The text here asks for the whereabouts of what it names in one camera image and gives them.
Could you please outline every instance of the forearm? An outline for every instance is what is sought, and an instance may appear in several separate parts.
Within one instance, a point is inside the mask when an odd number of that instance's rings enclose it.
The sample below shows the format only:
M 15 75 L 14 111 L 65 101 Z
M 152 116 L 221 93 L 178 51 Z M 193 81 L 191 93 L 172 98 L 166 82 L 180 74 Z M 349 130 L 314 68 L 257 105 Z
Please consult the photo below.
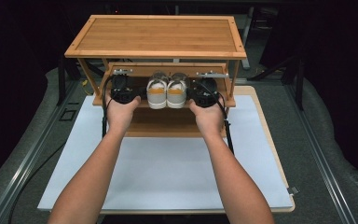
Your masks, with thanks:
M 204 136 L 213 172 L 230 223 L 273 223 L 270 208 L 220 134 Z
M 103 206 L 125 132 L 109 129 L 57 202 L 49 223 L 95 223 Z

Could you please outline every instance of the floor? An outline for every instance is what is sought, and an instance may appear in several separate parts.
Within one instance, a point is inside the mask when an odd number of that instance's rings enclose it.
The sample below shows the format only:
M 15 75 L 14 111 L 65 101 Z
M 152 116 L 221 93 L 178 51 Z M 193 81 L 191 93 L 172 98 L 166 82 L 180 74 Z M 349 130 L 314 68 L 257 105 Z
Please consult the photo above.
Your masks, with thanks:
M 268 36 L 267 30 L 251 32 L 246 46 L 251 69 L 240 70 L 238 85 L 255 87 L 289 186 L 300 191 L 295 195 L 295 211 L 274 214 L 276 223 L 358 223 L 358 172 L 343 159 L 334 141 L 328 111 L 311 83 L 307 80 L 304 83 L 304 111 L 300 111 L 294 103 L 291 86 L 283 86 L 279 81 L 281 73 L 258 82 L 246 81 L 265 69 L 258 59 Z M 90 86 L 81 85 L 81 80 L 68 79 L 67 97 L 62 105 L 56 106 L 57 69 L 46 76 L 45 99 L 0 170 L 0 223 L 48 220 L 48 212 L 36 207 L 60 157 L 61 145 L 71 132 L 84 97 L 91 91 Z M 225 216 L 145 218 L 151 219 L 151 223 L 227 221 Z M 145 218 L 111 216 L 101 217 L 100 222 L 149 223 Z

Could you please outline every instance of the shoe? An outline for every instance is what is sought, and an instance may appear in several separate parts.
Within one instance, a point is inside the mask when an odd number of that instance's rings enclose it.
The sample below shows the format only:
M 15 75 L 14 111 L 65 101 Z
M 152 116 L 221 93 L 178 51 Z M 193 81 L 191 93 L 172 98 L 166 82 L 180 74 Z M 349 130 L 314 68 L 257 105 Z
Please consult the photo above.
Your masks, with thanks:
M 175 73 L 171 76 L 171 81 L 167 86 L 167 105 L 170 108 L 179 109 L 185 105 L 186 89 L 188 86 L 187 75 Z
M 149 78 L 146 87 L 147 102 L 152 109 L 162 109 L 167 105 L 168 77 L 157 71 Z

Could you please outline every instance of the wooden shoe rack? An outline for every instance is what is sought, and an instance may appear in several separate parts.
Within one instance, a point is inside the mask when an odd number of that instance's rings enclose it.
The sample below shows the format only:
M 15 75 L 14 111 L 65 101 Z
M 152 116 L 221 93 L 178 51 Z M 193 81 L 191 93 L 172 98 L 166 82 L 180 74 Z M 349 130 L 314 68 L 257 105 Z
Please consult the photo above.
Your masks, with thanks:
M 144 87 L 158 70 L 167 75 L 185 73 L 190 80 L 200 78 L 197 73 L 213 71 L 231 74 L 215 79 L 218 91 L 227 99 L 228 111 L 235 106 L 235 79 L 246 53 L 233 17 L 92 15 L 65 56 L 78 59 L 94 90 L 94 105 L 102 104 L 103 83 L 115 69 L 131 69 L 128 75 L 134 77 L 133 85 Z M 105 73 L 100 84 L 87 66 L 86 59 L 90 58 L 103 60 Z M 145 62 L 110 63 L 111 59 Z M 148 62 L 167 59 L 174 63 Z M 233 71 L 228 71 L 229 61 L 235 62 Z M 188 104 L 181 109 L 154 110 L 142 101 L 127 136 L 199 137 L 200 133 Z

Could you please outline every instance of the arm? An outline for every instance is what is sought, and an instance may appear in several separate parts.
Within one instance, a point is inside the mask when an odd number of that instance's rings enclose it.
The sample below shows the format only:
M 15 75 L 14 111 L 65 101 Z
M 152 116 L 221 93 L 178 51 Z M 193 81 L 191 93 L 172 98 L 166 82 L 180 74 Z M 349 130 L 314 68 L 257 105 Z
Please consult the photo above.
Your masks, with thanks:
M 109 130 L 60 194 L 48 223 L 96 223 L 121 141 L 130 126 L 133 110 L 140 102 L 139 96 L 127 105 L 112 100 L 107 112 Z
M 266 199 L 221 137 L 223 114 L 216 104 L 208 108 L 190 103 L 209 150 L 220 198 L 230 223 L 274 223 Z

